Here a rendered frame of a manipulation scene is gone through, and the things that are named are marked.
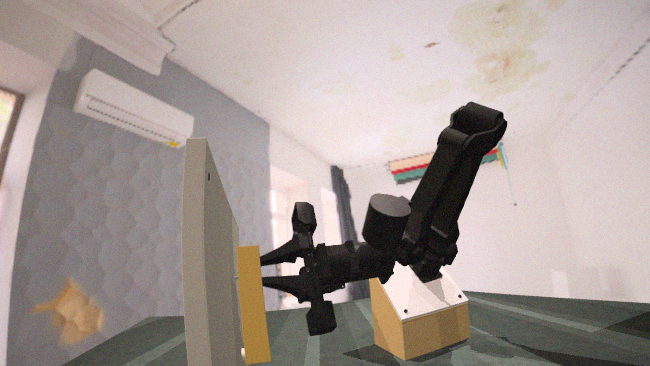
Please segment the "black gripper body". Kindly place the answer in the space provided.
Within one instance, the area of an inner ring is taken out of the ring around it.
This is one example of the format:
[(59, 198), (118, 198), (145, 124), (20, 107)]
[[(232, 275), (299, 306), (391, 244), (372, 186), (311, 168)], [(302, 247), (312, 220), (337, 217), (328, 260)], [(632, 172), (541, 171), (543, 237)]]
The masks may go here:
[(320, 243), (314, 247), (312, 236), (317, 222), (314, 206), (308, 202), (295, 202), (291, 225), (292, 232), (297, 231), (301, 248), (297, 258), (303, 258), (305, 265), (308, 295), (305, 301), (311, 302), (306, 314), (309, 334), (333, 332), (337, 327), (333, 302), (324, 301), (322, 286), (361, 280), (365, 267), (362, 250), (353, 240), (330, 246)]

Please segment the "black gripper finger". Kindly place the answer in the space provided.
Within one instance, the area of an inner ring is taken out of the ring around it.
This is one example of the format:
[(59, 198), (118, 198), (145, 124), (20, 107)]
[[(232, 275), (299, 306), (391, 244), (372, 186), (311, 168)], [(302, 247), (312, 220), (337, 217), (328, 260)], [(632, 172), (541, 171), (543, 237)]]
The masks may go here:
[(297, 297), (299, 304), (308, 296), (305, 274), (262, 277), (262, 282), (265, 287), (292, 294)]
[(266, 253), (260, 257), (261, 266), (275, 265), (280, 263), (295, 263), (301, 248), (298, 241), (297, 231), (293, 232), (293, 237), (290, 241), (282, 244), (270, 253)]

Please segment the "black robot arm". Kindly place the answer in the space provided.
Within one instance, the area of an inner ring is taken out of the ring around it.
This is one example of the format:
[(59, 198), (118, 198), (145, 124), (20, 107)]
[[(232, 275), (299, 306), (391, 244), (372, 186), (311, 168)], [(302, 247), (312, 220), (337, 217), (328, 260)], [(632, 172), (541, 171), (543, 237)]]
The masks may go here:
[(503, 112), (469, 102), (451, 113), (439, 134), (435, 154), (409, 200), (372, 195), (361, 235), (363, 279), (384, 285), (397, 261), (423, 283), (442, 278), (441, 266), (458, 253), (458, 219), (485, 154), (505, 134)]

